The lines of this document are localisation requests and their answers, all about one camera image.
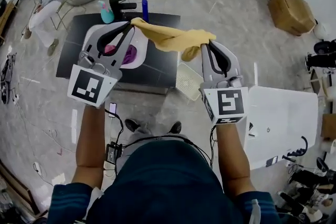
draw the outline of gray floor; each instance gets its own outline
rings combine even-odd
[[[257,62],[261,86],[303,89],[298,74],[303,72],[303,58],[316,40],[311,34],[294,37],[275,28],[267,0],[148,1],[150,12],[181,15],[181,29],[205,29],[214,33],[217,41],[238,57],[247,84],[253,82],[253,63]],[[12,102],[0,105],[0,158],[33,191],[41,207],[46,208],[52,187],[33,170],[33,163],[37,161],[42,165],[43,179],[48,182],[62,173],[65,182],[71,181],[76,166],[76,144],[71,140],[71,131],[75,129],[73,132],[78,138],[84,105],[67,97],[67,80],[55,78],[67,32],[62,27],[57,31],[60,45],[52,58],[47,57],[46,48],[34,35],[29,40],[20,40],[20,32],[33,7],[33,0],[22,0],[6,35],[6,43],[0,49],[1,62],[9,50],[17,53],[12,87],[16,87],[20,96],[18,105]],[[87,13],[100,10],[97,1],[85,7]],[[82,12],[81,8],[69,12],[65,17],[66,25],[74,15]],[[201,73],[199,57],[188,64]],[[209,152],[211,123],[200,99],[189,101],[176,90],[166,97],[115,91],[110,101],[117,103],[117,112],[122,119],[132,117],[148,121],[154,130],[167,131],[175,120],[180,120],[182,132]],[[75,125],[71,123],[73,110],[77,110]],[[117,120],[106,116],[106,141],[116,137],[119,128]],[[126,140],[128,135],[129,131],[125,130],[123,139]],[[305,164],[314,165],[314,158],[319,154],[318,147],[314,147],[307,154]],[[217,165],[214,171],[219,175]],[[288,179],[283,162],[254,170],[251,175],[259,190],[269,191],[273,196]],[[112,180],[113,177],[106,177],[103,187],[109,186]]]

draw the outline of black shoe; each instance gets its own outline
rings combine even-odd
[[[174,125],[171,127],[169,133],[172,134],[179,134],[182,129],[182,123],[180,121],[177,121],[174,123]]]
[[[137,123],[135,120],[132,120],[132,119],[126,119],[125,120],[125,125],[126,125],[127,129],[130,130],[131,132],[135,132],[136,129],[140,127],[140,124]]]

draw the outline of cardboard box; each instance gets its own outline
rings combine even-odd
[[[270,0],[268,8],[275,27],[295,36],[311,31],[316,25],[304,0]]]
[[[321,136],[330,140],[336,139],[336,114],[323,115]]]

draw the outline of forearm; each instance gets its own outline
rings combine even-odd
[[[86,106],[76,149],[77,166],[103,168],[105,159],[105,111]]]
[[[235,124],[216,127],[218,162],[223,189],[231,196],[255,190],[250,182],[250,166]]]

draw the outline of open cardboard box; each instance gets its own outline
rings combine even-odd
[[[275,27],[300,36],[313,30],[315,18],[304,0],[270,0],[268,8]]]

